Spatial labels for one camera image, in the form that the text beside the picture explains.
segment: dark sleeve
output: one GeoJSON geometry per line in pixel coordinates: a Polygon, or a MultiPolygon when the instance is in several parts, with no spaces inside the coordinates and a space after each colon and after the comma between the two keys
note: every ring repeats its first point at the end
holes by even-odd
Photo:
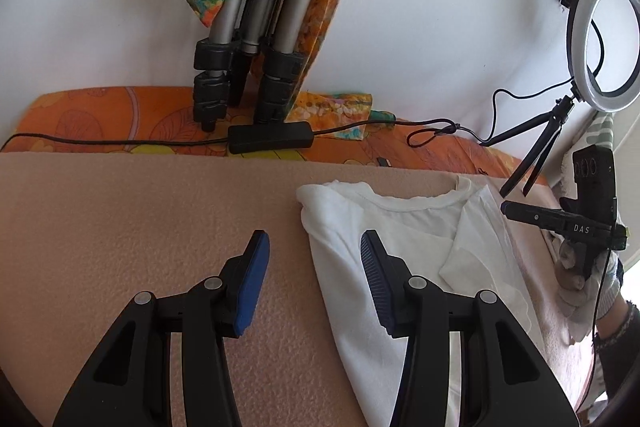
{"type": "Polygon", "coordinates": [[[607,396],[614,396],[625,380],[629,368],[640,353],[640,312],[629,303],[629,312],[620,329],[608,339],[596,335],[594,347],[604,375],[607,396]]]}

